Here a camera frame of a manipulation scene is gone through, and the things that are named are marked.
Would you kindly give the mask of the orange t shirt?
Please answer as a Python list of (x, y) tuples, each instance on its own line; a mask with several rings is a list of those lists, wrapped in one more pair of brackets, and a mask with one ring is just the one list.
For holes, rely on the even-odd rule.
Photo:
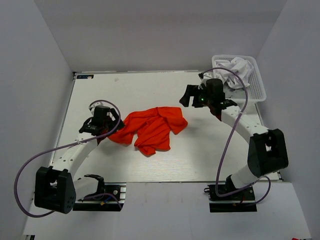
[(170, 150), (170, 133), (177, 135), (188, 126), (181, 108), (173, 106), (134, 111), (123, 123), (124, 127), (108, 138), (117, 144), (130, 145), (137, 135), (134, 147), (147, 157), (156, 151)]

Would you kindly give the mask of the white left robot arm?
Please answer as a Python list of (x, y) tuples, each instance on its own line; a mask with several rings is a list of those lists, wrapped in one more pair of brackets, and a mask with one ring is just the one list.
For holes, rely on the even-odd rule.
[(79, 129), (74, 146), (48, 167), (40, 167), (35, 177), (34, 205), (38, 208), (68, 214), (79, 202), (114, 200), (119, 202), (114, 191), (107, 192), (104, 178), (87, 173), (75, 178), (80, 166), (89, 154), (106, 137), (124, 127), (115, 108), (97, 105), (92, 117)]

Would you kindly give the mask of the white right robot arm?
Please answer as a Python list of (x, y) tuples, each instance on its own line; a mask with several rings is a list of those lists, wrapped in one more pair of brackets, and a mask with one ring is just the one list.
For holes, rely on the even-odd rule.
[(201, 85), (187, 85), (179, 102), (184, 107), (207, 107), (213, 116), (231, 127), (218, 165), (217, 179), (220, 177), (233, 134), (238, 133), (248, 144), (247, 163), (226, 178), (222, 190), (219, 190), (218, 186), (215, 187), (217, 197), (236, 200), (243, 195), (244, 190), (261, 178), (267, 178), (270, 173), (288, 167), (289, 158), (284, 133), (280, 129), (269, 129), (258, 124), (244, 113), (243, 107), (227, 99), (220, 79), (211, 78)]

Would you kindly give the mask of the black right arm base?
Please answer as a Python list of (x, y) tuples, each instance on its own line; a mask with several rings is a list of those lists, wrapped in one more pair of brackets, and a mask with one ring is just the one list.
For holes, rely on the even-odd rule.
[(257, 212), (256, 198), (252, 187), (225, 197), (219, 197), (216, 194), (214, 184), (208, 185), (203, 191), (208, 194), (211, 213)]

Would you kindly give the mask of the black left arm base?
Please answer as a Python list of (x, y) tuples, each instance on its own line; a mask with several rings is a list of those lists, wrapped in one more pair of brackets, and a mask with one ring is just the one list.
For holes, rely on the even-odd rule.
[(124, 206), (126, 183), (105, 182), (102, 176), (86, 174), (73, 184), (76, 193), (74, 211), (120, 212)]

